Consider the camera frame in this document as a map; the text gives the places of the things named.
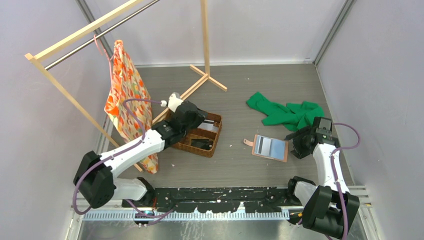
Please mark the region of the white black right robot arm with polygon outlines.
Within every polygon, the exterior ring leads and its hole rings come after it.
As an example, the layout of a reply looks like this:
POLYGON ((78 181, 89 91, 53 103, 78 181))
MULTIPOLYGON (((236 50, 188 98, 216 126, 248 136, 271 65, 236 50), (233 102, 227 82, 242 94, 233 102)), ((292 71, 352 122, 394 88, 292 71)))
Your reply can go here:
POLYGON ((344 147, 332 135, 330 118, 315 117, 312 125, 287 135, 291 153, 298 159, 313 156, 318 182, 294 176, 288 182, 285 198, 291 205, 301 204, 298 225, 321 233, 328 239, 345 240, 360 207, 360 200, 350 193, 340 165, 344 147))

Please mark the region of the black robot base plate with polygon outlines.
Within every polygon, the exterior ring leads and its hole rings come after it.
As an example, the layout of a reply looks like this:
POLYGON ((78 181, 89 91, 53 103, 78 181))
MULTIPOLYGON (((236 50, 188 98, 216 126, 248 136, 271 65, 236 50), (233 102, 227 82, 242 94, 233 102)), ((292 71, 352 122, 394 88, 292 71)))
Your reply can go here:
POLYGON ((282 207, 301 206, 287 187, 158 187, 141 200, 132 200, 137 208, 160 212, 234 213, 244 207, 246 213, 277 213, 282 207))

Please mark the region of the aluminium frame rail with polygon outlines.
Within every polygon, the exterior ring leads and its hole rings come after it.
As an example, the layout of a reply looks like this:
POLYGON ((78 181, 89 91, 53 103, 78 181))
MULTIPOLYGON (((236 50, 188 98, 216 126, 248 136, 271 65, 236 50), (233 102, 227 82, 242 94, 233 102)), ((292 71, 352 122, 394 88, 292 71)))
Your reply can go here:
POLYGON ((180 213, 174 210, 160 212, 154 208, 131 207, 125 200, 111 200, 106 205, 91 209, 83 214, 83 220, 88 221, 155 221, 164 215, 164 221, 241 221, 241 220, 288 220, 303 210, 303 206, 284 206, 279 212, 273 213, 246 213, 245 208, 236 212, 213 213, 180 213))

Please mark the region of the white card with magnetic stripe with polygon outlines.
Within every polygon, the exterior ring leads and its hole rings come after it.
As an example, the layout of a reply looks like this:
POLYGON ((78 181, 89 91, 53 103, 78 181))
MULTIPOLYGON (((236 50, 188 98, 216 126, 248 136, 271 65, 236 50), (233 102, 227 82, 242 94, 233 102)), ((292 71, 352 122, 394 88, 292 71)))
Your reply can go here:
POLYGON ((260 156, 268 157, 271 151, 272 139, 259 135, 256 138, 254 153, 260 156))

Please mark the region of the orange floral cloth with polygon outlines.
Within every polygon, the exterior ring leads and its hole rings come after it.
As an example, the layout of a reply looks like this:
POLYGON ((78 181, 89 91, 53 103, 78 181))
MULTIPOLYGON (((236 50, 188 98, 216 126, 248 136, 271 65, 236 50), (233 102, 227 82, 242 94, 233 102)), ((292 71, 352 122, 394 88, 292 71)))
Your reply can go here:
POLYGON ((104 111, 124 142, 128 143, 152 127, 153 100, 120 39, 113 46, 112 72, 104 111))

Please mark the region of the brown woven basket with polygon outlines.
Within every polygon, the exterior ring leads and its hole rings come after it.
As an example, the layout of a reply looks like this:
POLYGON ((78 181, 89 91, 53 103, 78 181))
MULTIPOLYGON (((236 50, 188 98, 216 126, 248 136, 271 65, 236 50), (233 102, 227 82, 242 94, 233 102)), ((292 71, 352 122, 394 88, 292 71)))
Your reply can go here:
POLYGON ((190 129, 172 147, 195 155, 211 158, 214 155, 222 130, 222 116, 201 110, 198 112, 190 111, 188 113, 188 122, 190 124, 199 124, 199 126, 190 129))

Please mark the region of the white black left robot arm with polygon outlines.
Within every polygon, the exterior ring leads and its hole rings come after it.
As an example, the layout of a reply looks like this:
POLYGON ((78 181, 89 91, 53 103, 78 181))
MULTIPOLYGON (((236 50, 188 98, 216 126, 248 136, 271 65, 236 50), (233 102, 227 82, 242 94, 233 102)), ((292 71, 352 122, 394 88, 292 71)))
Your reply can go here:
POLYGON ((98 209, 111 200, 138 203, 141 207, 153 202, 155 190, 144 178, 123 179, 120 174, 140 160, 178 143, 208 116, 206 111, 181 99, 175 92, 160 104, 171 110, 168 119, 143 129, 140 137, 114 150, 101 154, 89 151, 83 156, 73 179, 72 206, 77 213, 84 214, 77 207, 78 194, 87 201, 89 209, 98 209))

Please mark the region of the pink clothes hanger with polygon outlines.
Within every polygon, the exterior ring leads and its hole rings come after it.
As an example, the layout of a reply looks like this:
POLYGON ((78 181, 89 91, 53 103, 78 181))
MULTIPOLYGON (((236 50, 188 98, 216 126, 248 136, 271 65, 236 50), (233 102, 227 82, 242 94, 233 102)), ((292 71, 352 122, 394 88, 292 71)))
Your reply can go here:
POLYGON ((107 63, 108 63, 109 78, 110 78, 110 81, 112 82, 112 80, 113 80, 112 58, 113 57, 109 57, 104 45, 101 42, 98 42, 96 34, 93 36, 93 40, 94 40, 96 48, 100 52, 100 54, 102 56, 106 57, 106 60, 107 60, 107 63))

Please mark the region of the card in basket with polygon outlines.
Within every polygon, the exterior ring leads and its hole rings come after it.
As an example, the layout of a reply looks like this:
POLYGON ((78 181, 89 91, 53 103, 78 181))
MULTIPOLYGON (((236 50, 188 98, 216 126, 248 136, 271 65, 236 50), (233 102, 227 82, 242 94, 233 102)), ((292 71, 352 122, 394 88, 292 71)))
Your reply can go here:
POLYGON ((209 119, 205 119, 198 127, 198 129, 203 129, 206 131, 217 133, 219 131, 219 127, 217 122, 209 119))

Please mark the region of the green cloth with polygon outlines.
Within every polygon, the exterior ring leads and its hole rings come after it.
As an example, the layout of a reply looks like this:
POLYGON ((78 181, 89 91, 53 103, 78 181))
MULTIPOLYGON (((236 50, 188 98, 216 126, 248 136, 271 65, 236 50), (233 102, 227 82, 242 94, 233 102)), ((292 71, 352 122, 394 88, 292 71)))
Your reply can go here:
POLYGON ((314 102, 287 103, 285 105, 268 100, 260 92, 253 94, 246 104, 266 117, 262 120, 264 126, 283 125, 291 132, 311 126, 316 117, 324 117, 322 107, 314 102))

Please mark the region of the black object in basket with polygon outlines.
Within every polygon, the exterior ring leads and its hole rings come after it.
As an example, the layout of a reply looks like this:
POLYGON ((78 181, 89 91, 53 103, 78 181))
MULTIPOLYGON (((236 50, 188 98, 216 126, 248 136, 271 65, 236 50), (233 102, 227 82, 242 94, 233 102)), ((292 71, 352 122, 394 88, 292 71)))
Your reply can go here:
POLYGON ((213 148, 214 142, 206 138, 195 138, 191 140, 190 145, 198 149, 209 151, 213 148))

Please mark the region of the tan leather card holder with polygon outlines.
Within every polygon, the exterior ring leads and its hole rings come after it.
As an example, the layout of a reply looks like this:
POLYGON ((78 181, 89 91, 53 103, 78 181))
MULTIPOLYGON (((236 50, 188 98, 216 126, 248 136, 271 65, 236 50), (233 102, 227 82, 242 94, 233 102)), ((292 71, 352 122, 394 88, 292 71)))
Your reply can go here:
POLYGON ((253 141, 244 138, 243 143, 252 148, 254 156, 283 163, 288 161, 289 142, 286 140, 256 134, 253 141))

